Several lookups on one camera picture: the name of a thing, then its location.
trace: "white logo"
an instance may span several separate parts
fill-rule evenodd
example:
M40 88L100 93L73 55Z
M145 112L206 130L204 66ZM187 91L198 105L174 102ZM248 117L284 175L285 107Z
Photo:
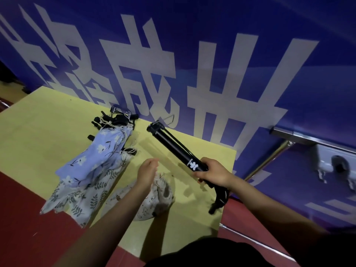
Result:
M196 164L195 162L190 162L189 165L190 165L190 168L193 170L195 170L198 167L198 164Z

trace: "metal pole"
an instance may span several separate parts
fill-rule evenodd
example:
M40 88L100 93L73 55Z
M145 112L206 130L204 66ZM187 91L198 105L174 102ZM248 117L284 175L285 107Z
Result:
M262 170L267 164L269 164L271 161L273 161L277 156L279 156L282 152L285 150L289 149L291 146L293 146L294 142L285 140L283 143L275 150L264 162L261 163L253 172L251 172L246 178L245 181L248 181L251 179L257 172Z

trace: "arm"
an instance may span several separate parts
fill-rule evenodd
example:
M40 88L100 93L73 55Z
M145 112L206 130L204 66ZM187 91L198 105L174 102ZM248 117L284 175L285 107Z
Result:
M94 226L88 229L54 266L105 266L147 197L157 167L157 159L147 159L143 162L133 188Z
M297 261L302 261L308 249L327 231L311 220L271 199L256 188L235 177L218 161L202 158L207 172L195 172L200 179L226 187L235 193L252 214Z

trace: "yellow table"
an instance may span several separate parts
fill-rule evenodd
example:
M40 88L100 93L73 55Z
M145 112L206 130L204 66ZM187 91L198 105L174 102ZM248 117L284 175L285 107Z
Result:
M84 151L91 143L87 136L98 132L90 122L100 116L100 111L109 112L103 106L39 88L0 113L0 171L47 200L58 184L55 170ZM222 214L222 210L208 214L215 200L214 190L190 177L190 170L146 131L148 125L148 121L137 120L126 145L134 143L139 152L114 188L135 180L138 167L150 157L159 158L158 171L166 173L172 186L175 203L170 211L155 219L132 222L119 244L142 260L177 251L200 237L216 235ZM236 151L170 132L198 158L215 158L232 170Z

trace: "person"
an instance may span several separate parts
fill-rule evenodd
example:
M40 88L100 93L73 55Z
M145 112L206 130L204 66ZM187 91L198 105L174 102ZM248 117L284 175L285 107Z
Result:
M355 238L331 235L311 220L258 191L243 179L230 173L218 161L203 157L206 172L194 172L198 182L208 180L235 193L252 214L301 266L336 265L353 262ZM56 267L105 266L120 242L141 203L148 195L158 159L147 159L140 166L133 188L96 224L89 228L55 263ZM239 264L272 266L252 246L222 238L202 238L180 251L149 261L146 266L181 266Z

